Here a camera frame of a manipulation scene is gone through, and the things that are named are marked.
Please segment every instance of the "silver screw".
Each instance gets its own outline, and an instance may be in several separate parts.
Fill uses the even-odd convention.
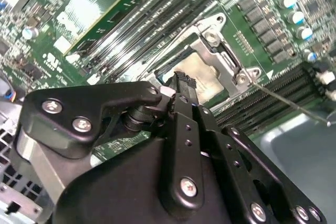
[[[77,118],[72,122],[72,126],[76,131],[89,132],[91,130],[91,123],[84,118]]]
[[[56,101],[45,101],[42,103],[42,109],[50,114],[58,114],[62,111],[63,107]]]
[[[194,197],[197,194],[196,185],[188,178],[182,178],[181,189],[182,192],[188,197]]]
[[[310,207],[309,211],[310,211],[311,215],[313,215],[314,218],[317,219],[317,221],[321,221],[321,217],[320,217],[319,213],[315,209],[313,209],[313,208]]]
[[[266,221],[266,213],[257,203],[251,204],[251,210],[253,212],[254,217],[261,222]]]
[[[155,89],[155,88],[153,88],[153,87],[150,87],[150,88],[148,88],[147,89],[151,94],[158,94],[157,93],[157,90]]]
[[[2,187],[0,187],[0,191],[1,191],[1,192],[4,192],[6,189],[7,189],[6,186],[2,186]]]
[[[188,99],[186,97],[184,97],[183,95],[180,96],[180,100],[184,103],[188,103]]]
[[[307,212],[306,212],[302,207],[297,206],[297,207],[296,207],[296,211],[298,212],[299,216],[300,216],[303,220],[306,220],[306,221],[309,220],[309,217],[308,217]]]
[[[246,80],[247,80],[246,75],[244,75],[242,73],[237,76],[237,82],[239,84],[244,84],[246,82]]]
[[[205,114],[209,114],[209,110],[207,109],[207,108],[205,108],[205,107],[203,107],[203,112],[205,113]]]
[[[236,128],[231,128],[233,134],[239,136],[239,131]]]

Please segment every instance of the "capacitor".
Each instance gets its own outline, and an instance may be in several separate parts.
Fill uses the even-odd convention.
[[[283,8],[292,8],[296,4],[297,0],[281,0],[280,5]]]
[[[306,58],[308,62],[315,62],[317,60],[317,54],[308,49],[303,51],[303,56]]]
[[[292,24],[299,24],[304,21],[304,13],[293,11],[288,14],[288,22]]]
[[[27,40],[37,38],[38,34],[39,32],[36,27],[27,27],[22,30],[22,37],[24,37]]]
[[[301,26],[296,32],[296,36],[299,39],[309,39],[313,35],[313,30],[309,27]]]

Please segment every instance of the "hole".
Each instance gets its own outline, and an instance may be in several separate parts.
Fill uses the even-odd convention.
[[[193,143],[190,140],[185,141],[185,145],[190,147],[193,145]]]
[[[7,173],[9,176],[14,176],[14,174],[16,174],[16,171],[13,169],[13,167],[10,165],[7,169],[6,169],[6,171],[5,171],[5,173]]]
[[[6,215],[10,215],[10,214],[15,214],[16,212],[18,212],[20,210],[21,206],[15,202],[12,202],[8,207],[7,210],[5,211]]]
[[[180,100],[184,103],[188,103],[188,99],[184,96],[180,96]]]
[[[35,201],[35,199],[37,198],[37,195],[32,193],[31,191],[29,193],[27,193],[27,198],[31,199],[32,201]]]
[[[4,157],[0,156],[0,163],[3,165],[7,165],[9,163],[9,161],[7,159],[5,159]]]
[[[233,163],[237,168],[240,168],[240,163],[238,161],[234,161]]]
[[[255,185],[263,203],[266,206],[270,205],[270,197],[269,197],[268,190],[267,190],[266,186],[257,179],[253,180],[253,184]]]
[[[16,181],[15,180],[13,180],[10,184],[9,184],[9,186],[11,187],[11,188],[13,188],[15,185],[16,185]]]
[[[33,188],[32,188],[32,190],[34,192],[36,192],[37,194],[39,194],[42,191],[42,188],[39,187],[38,185],[34,185]]]
[[[4,150],[7,147],[6,144],[4,144],[3,142],[0,142],[0,151]]]
[[[222,16],[218,16],[217,17],[217,21],[220,22],[220,23],[222,23],[224,21],[224,18]]]
[[[8,133],[2,137],[2,139],[7,143],[10,144],[13,141],[13,137],[9,135]]]
[[[3,183],[7,184],[7,182],[9,181],[9,177],[5,174],[4,175],[4,179],[2,180]]]
[[[243,153],[241,153],[240,151],[238,151],[238,153],[240,154],[240,156],[241,156],[241,158],[243,160],[243,163],[244,163],[247,171],[251,172],[251,170],[252,170],[252,163],[246,158],[246,156]]]

